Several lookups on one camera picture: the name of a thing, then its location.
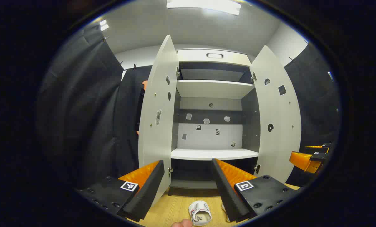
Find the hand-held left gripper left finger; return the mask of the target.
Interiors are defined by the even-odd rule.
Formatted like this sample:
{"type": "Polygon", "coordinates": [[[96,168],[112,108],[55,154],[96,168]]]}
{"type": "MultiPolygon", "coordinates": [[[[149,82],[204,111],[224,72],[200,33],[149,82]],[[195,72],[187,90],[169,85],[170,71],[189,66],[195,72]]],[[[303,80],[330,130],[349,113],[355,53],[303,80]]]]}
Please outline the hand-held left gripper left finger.
{"type": "Polygon", "coordinates": [[[158,160],[119,178],[107,176],[78,193],[101,210],[139,222],[151,208],[164,173],[164,162],[158,160]]]}

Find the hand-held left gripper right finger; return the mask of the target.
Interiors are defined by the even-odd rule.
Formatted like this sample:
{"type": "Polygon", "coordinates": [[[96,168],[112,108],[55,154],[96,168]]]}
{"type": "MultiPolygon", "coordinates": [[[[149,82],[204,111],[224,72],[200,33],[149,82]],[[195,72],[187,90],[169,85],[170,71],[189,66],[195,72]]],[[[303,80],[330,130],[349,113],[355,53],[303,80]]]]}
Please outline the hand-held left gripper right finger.
{"type": "Polygon", "coordinates": [[[300,192],[270,175],[256,177],[219,159],[212,159],[211,168],[227,217],[232,222],[267,215],[300,192]]]}

